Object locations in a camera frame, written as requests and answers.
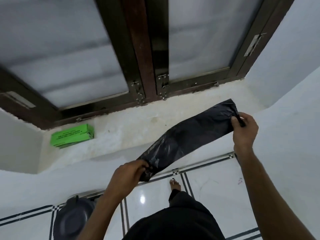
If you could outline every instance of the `garbage bag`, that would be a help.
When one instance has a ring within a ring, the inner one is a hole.
[[[149,181],[156,173],[173,162],[233,131],[231,117],[240,119],[235,103],[228,99],[189,119],[181,121],[166,131],[137,160],[147,161],[149,167],[140,181]]]

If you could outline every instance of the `glass pane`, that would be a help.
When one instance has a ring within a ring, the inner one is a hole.
[[[127,92],[94,0],[1,0],[0,63],[57,107]]]
[[[231,65],[262,0],[169,0],[169,78]]]

